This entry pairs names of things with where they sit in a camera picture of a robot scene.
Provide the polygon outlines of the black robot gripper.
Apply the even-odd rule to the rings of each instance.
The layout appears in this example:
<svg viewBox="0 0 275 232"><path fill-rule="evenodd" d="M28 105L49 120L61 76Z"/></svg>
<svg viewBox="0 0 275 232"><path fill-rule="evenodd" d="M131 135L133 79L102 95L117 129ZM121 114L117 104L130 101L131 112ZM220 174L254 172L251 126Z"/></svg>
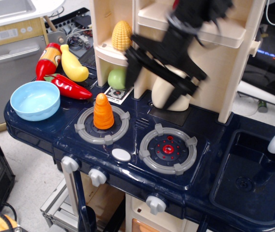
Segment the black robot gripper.
<svg viewBox="0 0 275 232"><path fill-rule="evenodd" d="M163 109L187 110L190 95L193 96L198 89L198 85L192 82L192 78L198 81L207 78L207 74L193 62L187 51L198 30L190 26L169 25L161 41L137 34L132 35L131 40L135 42L138 49L129 47L125 52L128 63L125 88L134 85L144 67L175 87Z"/></svg>

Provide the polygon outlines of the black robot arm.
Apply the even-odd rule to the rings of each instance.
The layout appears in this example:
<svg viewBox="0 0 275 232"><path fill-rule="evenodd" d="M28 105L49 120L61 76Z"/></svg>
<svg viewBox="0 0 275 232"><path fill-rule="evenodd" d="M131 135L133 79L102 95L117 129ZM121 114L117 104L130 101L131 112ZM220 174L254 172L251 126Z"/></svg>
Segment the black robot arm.
<svg viewBox="0 0 275 232"><path fill-rule="evenodd" d="M128 67L125 87L132 87L142 68L149 70L167 85L152 89L155 107L170 111L184 111L188 104L179 107L180 100L193 96L200 81L207 74L193 62L188 48L197 39L204 22L216 22L224 18L233 4L230 0L177 0L168 15L168 28L161 41L134 34L131 40L137 49L129 47L125 52Z"/></svg>

